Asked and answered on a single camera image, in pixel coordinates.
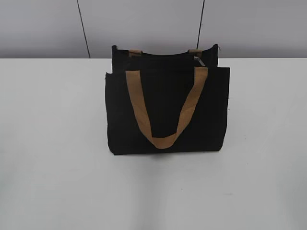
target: tan handle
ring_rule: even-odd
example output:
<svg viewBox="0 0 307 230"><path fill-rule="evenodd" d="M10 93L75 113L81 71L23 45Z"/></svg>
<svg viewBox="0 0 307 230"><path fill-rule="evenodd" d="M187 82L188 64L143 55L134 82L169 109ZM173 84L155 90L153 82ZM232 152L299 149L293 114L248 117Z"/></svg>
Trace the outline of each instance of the tan handle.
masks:
<svg viewBox="0 0 307 230"><path fill-rule="evenodd" d="M129 57L132 56L142 56L142 51L137 49L130 49L129 50Z"/></svg>
<svg viewBox="0 0 307 230"><path fill-rule="evenodd" d="M201 58L202 50L201 49L189 49L189 54L194 54L197 57Z"/></svg>
<svg viewBox="0 0 307 230"><path fill-rule="evenodd" d="M171 147L182 131L188 126L207 77L208 68L195 67L194 84L181 109L176 133L165 138L154 138L152 136L151 125L145 106L140 71L126 71L128 91L138 126L144 136L146 136L157 149Z"/></svg>

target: black tote bag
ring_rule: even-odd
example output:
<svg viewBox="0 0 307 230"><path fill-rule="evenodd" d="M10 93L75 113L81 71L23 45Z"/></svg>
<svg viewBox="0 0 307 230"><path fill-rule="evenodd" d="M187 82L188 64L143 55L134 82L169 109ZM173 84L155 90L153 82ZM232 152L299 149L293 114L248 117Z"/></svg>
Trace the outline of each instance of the black tote bag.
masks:
<svg viewBox="0 0 307 230"><path fill-rule="evenodd" d="M196 67L191 56L145 65L131 59L128 70L106 74L111 152L218 151L227 127L230 69ZM148 69L152 62L156 68ZM162 62L168 68L159 68Z"/></svg>

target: metal zipper pull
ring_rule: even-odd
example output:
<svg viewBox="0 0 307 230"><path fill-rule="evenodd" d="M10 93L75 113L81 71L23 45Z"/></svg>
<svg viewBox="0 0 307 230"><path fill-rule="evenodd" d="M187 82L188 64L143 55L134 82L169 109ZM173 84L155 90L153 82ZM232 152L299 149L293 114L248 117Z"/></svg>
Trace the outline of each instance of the metal zipper pull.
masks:
<svg viewBox="0 0 307 230"><path fill-rule="evenodd" d="M198 61L198 62L200 63L201 66L206 66L206 65L203 63L203 61L202 61L199 57L194 56L194 60L195 60L195 61Z"/></svg>

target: bag strap attachment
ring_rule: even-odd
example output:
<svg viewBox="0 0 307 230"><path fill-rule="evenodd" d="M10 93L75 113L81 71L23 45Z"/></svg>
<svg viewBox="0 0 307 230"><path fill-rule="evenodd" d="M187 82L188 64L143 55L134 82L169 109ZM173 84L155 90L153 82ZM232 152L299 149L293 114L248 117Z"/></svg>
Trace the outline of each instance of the bag strap attachment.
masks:
<svg viewBox="0 0 307 230"><path fill-rule="evenodd" d="M142 56L142 51L137 49L130 49L129 50L129 57L132 56Z"/></svg>
<svg viewBox="0 0 307 230"><path fill-rule="evenodd" d="M195 56L201 58L202 56L202 50L201 49L189 49L189 54L194 54Z"/></svg>
<svg viewBox="0 0 307 230"><path fill-rule="evenodd" d="M126 71L127 87L136 121L140 131L157 149L167 149L171 147L183 130L188 126L207 77L208 68L194 67L194 84L182 106L176 133L165 138L154 138L152 136L150 120L146 110L141 73L139 70Z"/></svg>

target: brown strap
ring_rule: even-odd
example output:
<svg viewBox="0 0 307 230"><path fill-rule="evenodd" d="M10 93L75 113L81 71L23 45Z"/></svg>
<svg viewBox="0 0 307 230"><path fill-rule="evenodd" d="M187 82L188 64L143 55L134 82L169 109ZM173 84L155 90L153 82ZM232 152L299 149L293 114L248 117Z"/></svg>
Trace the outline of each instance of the brown strap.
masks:
<svg viewBox="0 0 307 230"><path fill-rule="evenodd" d="M201 49L189 49L189 54L195 54L199 58L201 58L202 50Z"/></svg>
<svg viewBox="0 0 307 230"><path fill-rule="evenodd" d="M154 138L152 136L151 125L146 110L140 71L126 71L128 91L138 126L144 136L146 136L157 149L171 147L182 131L188 126L207 77L208 68L195 67L194 84L181 109L176 133L165 138Z"/></svg>
<svg viewBox="0 0 307 230"><path fill-rule="evenodd" d="M142 51L141 50L137 50L137 49L130 49L129 50L129 57L141 56L141 55L142 55Z"/></svg>

